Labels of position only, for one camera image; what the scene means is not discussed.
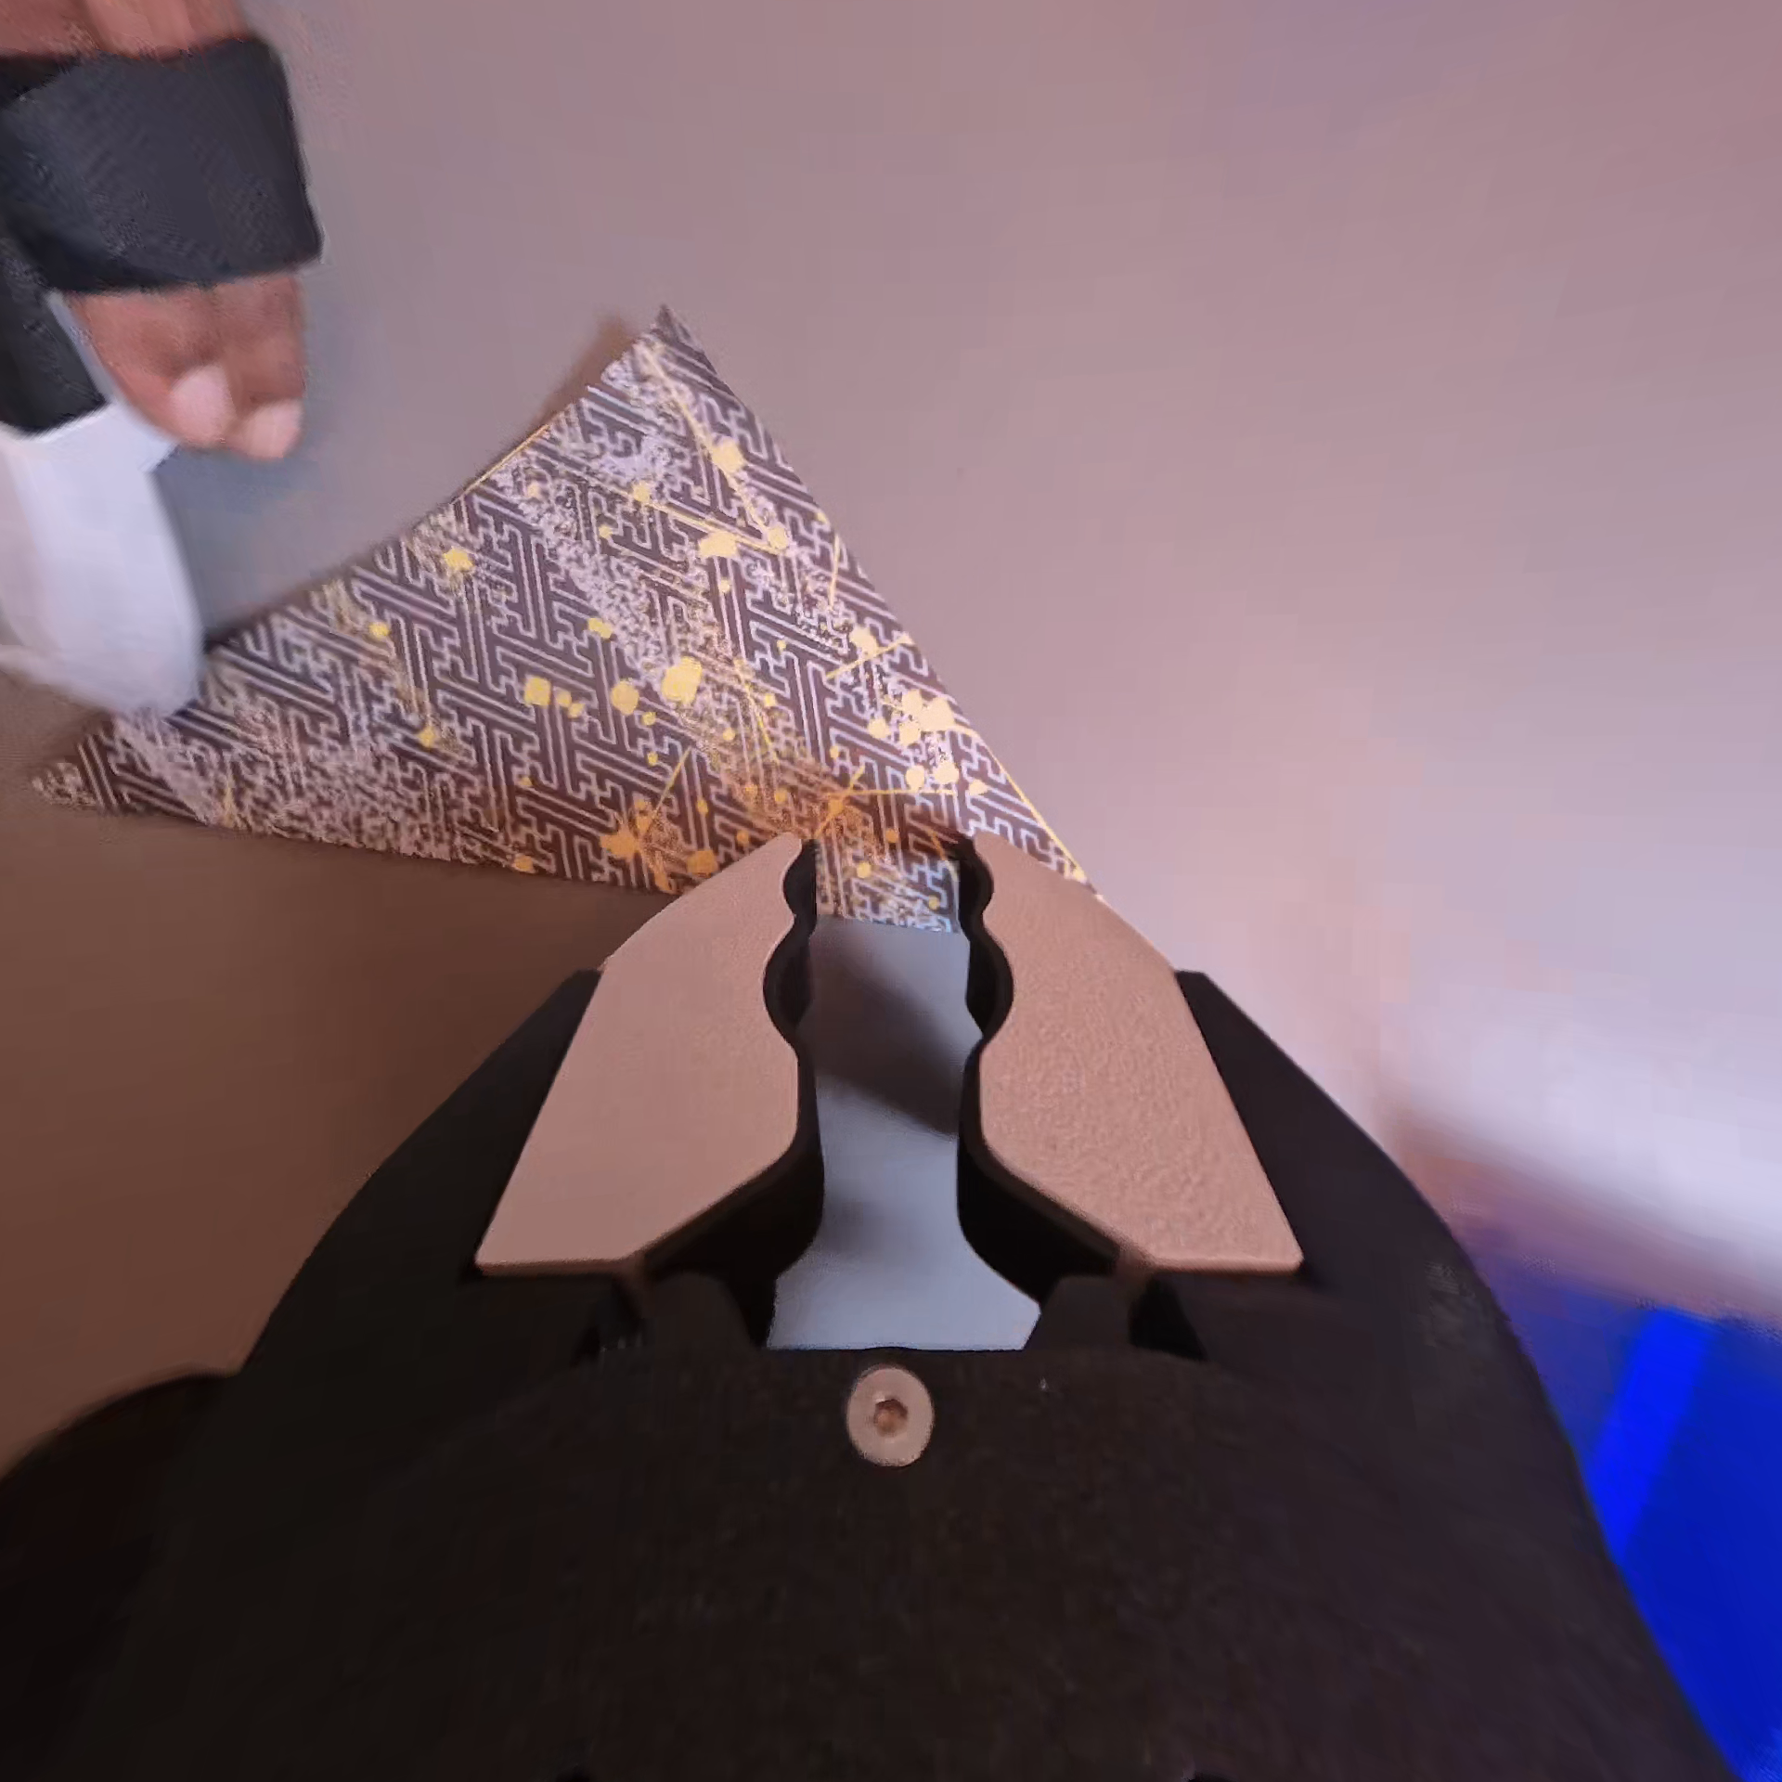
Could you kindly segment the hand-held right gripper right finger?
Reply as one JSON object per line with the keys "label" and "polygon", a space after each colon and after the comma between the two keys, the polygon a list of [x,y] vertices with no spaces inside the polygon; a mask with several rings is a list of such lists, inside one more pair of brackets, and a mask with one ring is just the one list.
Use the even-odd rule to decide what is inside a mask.
{"label": "hand-held right gripper right finger", "polygon": [[960,851],[976,1044],[957,1214],[1023,1294],[1068,1277],[1292,1277],[1294,1234],[1166,956],[994,834]]}

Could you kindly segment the yellow backed black patterned paper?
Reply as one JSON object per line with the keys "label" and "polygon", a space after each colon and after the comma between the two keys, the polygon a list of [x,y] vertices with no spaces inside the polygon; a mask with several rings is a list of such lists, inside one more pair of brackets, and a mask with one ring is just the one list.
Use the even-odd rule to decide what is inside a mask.
{"label": "yellow backed black patterned paper", "polygon": [[989,831],[1083,867],[674,309],[414,525],[102,718],[67,810],[681,895],[779,836],[948,932]]}

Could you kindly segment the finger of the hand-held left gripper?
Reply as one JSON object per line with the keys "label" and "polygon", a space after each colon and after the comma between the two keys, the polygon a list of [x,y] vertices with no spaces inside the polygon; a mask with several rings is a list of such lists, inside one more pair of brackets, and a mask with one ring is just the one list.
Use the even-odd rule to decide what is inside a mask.
{"label": "finger of the hand-held left gripper", "polygon": [[203,674],[203,623],[159,486],[172,441],[102,402],[30,430],[3,386],[2,666],[84,707],[168,717]]}

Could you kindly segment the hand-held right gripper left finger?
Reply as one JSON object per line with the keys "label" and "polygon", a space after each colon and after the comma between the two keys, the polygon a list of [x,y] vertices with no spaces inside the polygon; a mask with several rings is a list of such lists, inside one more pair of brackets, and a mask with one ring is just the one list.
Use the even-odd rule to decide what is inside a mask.
{"label": "hand-held right gripper left finger", "polygon": [[484,1275],[775,1292],[823,1203],[798,1038],[814,921],[814,851],[779,836],[610,952],[475,1252]]}

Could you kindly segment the person's left hand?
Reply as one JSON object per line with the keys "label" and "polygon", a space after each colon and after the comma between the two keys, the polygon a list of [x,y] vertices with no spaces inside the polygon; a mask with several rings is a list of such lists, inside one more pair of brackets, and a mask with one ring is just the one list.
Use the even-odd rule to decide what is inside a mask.
{"label": "person's left hand", "polygon": [[[153,57],[255,35],[235,1],[2,4],[7,56]],[[175,443],[246,461],[281,461],[298,443],[305,309],[297,274],[59,303],[115,392]]]}

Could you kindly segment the blue plastic bin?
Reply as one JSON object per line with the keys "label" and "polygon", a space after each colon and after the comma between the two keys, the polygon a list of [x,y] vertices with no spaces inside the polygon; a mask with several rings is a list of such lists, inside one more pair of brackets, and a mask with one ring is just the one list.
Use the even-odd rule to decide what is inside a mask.
{"label": "blue plastic bin", "polygon": [[1639,1613],[1740,1777],[1780,1777],[1780,1338],[1501,1252],[1477,1264],[1545,1381]]}

